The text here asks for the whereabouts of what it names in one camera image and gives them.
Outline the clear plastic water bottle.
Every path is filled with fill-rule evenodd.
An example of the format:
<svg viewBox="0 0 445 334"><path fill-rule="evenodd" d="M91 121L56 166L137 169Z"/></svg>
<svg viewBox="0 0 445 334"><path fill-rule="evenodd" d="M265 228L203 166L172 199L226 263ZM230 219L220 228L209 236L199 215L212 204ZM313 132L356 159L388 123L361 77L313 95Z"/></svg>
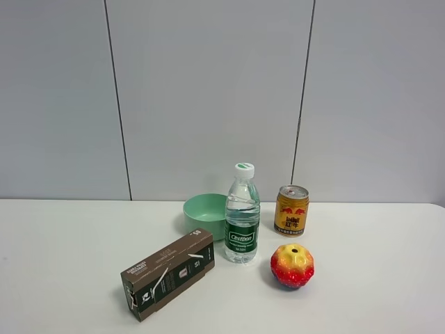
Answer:
<svg viewBox="0 0 445 334"><path fill-rule="evenodd" d="M235 165L225 204L225 255L233 263L247 264L257 254L261 205L253 179L253 164Z"/></svg>

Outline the green plastic bowl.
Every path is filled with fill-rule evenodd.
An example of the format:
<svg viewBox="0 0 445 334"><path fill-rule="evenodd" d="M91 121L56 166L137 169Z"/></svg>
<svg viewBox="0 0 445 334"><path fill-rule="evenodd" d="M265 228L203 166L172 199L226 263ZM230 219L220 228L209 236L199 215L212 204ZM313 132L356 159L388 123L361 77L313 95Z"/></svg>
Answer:
<svg viewBox="0 0 445 334"><path fill-rule="evenodd" d="M215 241L225 238L225 205L227 196L205 193L188 199L183 205L184 227L187 232L205 229Z"/></svg>

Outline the gold energy drink can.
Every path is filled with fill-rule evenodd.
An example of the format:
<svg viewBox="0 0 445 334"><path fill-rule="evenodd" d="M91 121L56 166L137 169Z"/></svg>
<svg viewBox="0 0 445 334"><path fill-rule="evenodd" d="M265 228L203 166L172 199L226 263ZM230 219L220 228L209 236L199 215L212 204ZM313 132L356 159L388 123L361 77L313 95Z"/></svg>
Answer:
<svg viewBox="0 0 445 334"><path fill-rule="evenodd" d="M308 190L297 185L281 186L275 208L275 231L287 237L302 235L305 231L308 209Z"/></svg>

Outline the brown cardboard box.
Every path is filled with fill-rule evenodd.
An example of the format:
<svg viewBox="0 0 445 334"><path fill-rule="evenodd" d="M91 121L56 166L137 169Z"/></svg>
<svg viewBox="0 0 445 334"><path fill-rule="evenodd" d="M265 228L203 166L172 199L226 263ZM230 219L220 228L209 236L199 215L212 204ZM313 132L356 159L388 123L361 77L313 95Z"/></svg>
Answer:
<svg viewBox="0 0 445 334"><path fill-rule="evenodd" d="M121 272L129 310L142 322L215 267L213 235L198 228Z"/></svg>

